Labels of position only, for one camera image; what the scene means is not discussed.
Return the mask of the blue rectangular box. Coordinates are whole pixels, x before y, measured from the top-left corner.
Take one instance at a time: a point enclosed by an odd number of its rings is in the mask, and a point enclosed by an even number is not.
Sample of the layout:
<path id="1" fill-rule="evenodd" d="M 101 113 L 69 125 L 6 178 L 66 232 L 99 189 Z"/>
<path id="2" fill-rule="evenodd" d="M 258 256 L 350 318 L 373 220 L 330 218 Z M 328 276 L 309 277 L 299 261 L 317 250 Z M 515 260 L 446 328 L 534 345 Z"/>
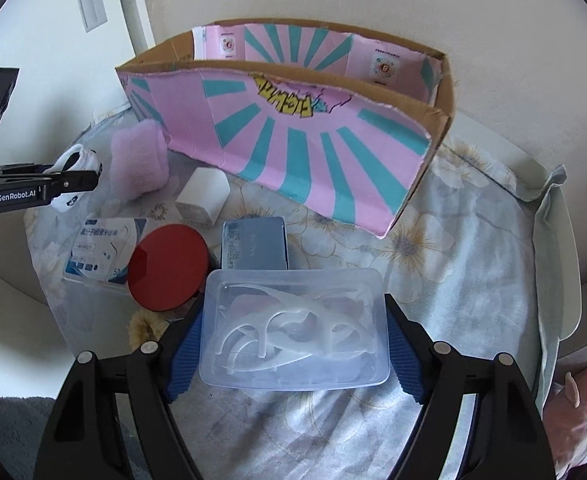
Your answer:
<path id="1" fill-rule="evenodd" d="M 222 226 L 224 270 L 288 270 L 288 245 L 282 217 L 228 220 Z"/>

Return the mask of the white blue floss packet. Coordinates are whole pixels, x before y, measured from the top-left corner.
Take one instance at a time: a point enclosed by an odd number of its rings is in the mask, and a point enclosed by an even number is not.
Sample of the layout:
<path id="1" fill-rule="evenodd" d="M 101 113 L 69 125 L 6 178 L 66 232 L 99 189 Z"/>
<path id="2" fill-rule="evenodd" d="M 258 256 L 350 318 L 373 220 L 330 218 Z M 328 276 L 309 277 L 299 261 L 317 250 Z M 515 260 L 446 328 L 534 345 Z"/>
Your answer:
<path id="1" fill-rule="evenodd" d="M 147 223 L 146 218 L 86 219 L 72 244 L 64 278 L 95 286 L 126 286 L 129 262 Z"/>

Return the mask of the floral bed sheet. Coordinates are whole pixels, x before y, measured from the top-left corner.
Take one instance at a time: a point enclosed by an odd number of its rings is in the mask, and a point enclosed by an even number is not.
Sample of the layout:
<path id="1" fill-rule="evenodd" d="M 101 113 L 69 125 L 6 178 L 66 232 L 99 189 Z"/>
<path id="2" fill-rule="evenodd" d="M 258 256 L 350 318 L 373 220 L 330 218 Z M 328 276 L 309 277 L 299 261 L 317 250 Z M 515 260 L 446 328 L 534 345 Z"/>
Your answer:
<path id="1" fill-rule="evenodd" d="M 173 206 L 194 169 L 170 156 L 160 191 L 126 203 L 108 179 L 70 210 L 24 216 L 34 270 L 72 352 L 128 350 L 136 311 L 120 289 L 68 281 L 65 263 L 88 218 L 178 220 Z M 385 238 L 330 221 L 267 188 L 231 178 L 221 217 L 276 216 L 295 269 L 373 268 L 409 318 L 461 353 L 514 355 L 536 400 L 551 386 L 563 313 L 555 231 L 548 218 L 565 175 L 529 188 L 498 160 L 450 134 L 397 225 Z M 207 479 L 383 479 L 419 413 L 390 378 L 355 390 L 265 392 L 194 380 L 172 410 Z"/>

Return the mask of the pink plush toy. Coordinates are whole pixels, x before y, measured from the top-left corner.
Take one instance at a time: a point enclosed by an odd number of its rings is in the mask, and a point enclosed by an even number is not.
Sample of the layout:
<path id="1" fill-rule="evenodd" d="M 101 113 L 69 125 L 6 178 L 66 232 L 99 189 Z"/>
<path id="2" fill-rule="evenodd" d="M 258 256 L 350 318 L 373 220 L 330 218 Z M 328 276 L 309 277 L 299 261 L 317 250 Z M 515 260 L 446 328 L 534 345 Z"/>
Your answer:
<path id="1" fill-rule="evenodd" d="M 566 372 L 563 386 L 547 399 L 543 424 L 560 479 L 587 454 L 587 368 Z"/>

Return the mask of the clear plastic floss pick box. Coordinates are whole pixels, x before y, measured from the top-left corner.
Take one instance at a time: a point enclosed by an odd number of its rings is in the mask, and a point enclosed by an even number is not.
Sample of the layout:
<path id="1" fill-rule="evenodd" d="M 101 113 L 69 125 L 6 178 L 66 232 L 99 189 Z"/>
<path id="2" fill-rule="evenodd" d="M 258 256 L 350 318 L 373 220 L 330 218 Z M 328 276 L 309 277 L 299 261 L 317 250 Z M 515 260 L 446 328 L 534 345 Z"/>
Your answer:
<path id="1" fill-rule="evenodd" d="M 323 391 L 389 378 L 374 269 L 217 270 L 202 312 L 199 375 L 214 387 Z"/>

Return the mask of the pink fluffy sock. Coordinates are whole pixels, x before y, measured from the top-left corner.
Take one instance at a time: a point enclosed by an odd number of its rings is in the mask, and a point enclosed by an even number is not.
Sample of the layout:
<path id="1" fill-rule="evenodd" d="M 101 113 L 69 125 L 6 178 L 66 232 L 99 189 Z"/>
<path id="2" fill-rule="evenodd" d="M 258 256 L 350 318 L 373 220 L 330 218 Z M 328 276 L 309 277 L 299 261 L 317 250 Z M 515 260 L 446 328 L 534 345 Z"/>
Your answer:
<path id="1" fill-rule="evenodd" d="M 110 183 L 120 200 L 135 200 L 169 180 L 168 147 L 159 122 L 145 119 L 111 139 Z"/>

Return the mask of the pink teal cardboard box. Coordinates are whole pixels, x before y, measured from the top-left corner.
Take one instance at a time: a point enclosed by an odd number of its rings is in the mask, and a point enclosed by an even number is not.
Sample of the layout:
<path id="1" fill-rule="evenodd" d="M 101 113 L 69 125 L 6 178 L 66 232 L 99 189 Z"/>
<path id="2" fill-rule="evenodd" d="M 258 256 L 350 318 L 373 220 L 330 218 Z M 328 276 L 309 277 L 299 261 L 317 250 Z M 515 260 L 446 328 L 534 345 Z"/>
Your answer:
<path id="1" fill-rule="evenodd" d="M 117 70 L 172 151 L 386 236 L 455 115 L 447 56 L 293 18 L 198 26 Z"/>

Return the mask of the white door frame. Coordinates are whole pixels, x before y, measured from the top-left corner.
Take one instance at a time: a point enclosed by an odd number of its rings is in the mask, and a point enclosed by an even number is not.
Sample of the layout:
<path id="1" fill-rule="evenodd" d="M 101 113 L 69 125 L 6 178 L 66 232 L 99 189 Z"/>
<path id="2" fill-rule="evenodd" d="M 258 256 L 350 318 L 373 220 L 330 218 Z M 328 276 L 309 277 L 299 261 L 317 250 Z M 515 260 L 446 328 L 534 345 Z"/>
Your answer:
<path id="1" fill-rule="evenodd" d="M 120 0 L 132 47 L 139 55 L 156 46 L 145 0 Z"/>

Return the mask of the white power adapter cube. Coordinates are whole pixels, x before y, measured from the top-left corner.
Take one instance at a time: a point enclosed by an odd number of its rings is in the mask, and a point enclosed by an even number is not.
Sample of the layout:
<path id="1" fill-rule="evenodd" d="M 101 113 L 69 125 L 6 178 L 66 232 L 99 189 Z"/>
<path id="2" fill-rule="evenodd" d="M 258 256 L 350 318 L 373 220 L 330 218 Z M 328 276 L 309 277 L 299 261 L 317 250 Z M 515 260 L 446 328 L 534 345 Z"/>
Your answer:
<path id="1" fill-rule="evenodd" d="M 230 194 L 228 177 L 222 170 L 198 167 L 175 200 L 175 207 L 188 223 L 212 228 Z"/>

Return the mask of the white panda print sock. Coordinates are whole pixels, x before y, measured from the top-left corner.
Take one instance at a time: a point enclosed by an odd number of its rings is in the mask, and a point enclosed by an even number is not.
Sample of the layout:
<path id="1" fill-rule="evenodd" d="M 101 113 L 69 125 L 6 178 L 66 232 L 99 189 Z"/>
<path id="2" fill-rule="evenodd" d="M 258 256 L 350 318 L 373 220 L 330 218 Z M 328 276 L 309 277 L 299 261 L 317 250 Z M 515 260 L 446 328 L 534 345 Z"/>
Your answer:
<path id="1" fill-rule="evenodd" d="M 56 160 L 53 166 L 45 170 L 46 174 L 54 172 L 69 171 L 94 171 L 100 176 L 103 171 L 103 164 L 97 157 L 94 150 L 86 148 L 82 144 L 74 144 Z M 80 199 L 88 194 L 88 191 L 74 191 L 62 193 L 54 198 L 51 206 L 58 212 L 67 212 L 80 202 Z"/>

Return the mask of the red lidded round tin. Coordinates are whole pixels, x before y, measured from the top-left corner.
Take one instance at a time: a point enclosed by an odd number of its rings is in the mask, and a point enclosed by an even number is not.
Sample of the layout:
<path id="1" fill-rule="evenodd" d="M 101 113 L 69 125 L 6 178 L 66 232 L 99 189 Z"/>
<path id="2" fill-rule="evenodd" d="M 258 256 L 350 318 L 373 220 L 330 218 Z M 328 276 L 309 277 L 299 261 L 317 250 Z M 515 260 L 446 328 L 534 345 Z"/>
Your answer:
<path id="1" fill-rule="evenodd" d="M 211 270 L 210 252 L 190 226 L 168 224 L 150 232 L 134 249 L 128 289 L 152 312 L 169 312 L 197 296 Z"/>

